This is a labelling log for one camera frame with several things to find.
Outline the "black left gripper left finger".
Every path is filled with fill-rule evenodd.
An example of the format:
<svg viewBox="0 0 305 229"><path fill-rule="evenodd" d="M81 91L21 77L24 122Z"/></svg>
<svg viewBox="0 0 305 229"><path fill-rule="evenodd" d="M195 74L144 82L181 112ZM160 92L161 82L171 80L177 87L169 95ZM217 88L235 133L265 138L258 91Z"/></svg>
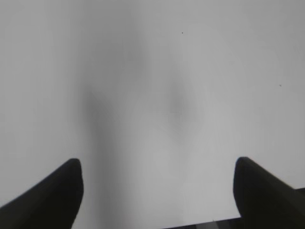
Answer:
<svg viewBox="0 0 305 229"><path fill-rule="evenodd" d="M71 158L0 208L2 229L70 229L84 194L81 162Z"/></svg>

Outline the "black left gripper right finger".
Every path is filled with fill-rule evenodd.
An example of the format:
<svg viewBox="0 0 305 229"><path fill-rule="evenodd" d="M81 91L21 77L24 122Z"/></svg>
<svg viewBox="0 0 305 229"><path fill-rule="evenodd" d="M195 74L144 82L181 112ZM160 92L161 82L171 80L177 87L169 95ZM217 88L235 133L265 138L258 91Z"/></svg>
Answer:
<svg viewBox="0 0 305 229"><path fill-rule="evenodd" d="M233 195L246 229L305 227L305 193L248 157L235 163Z"/></svg>

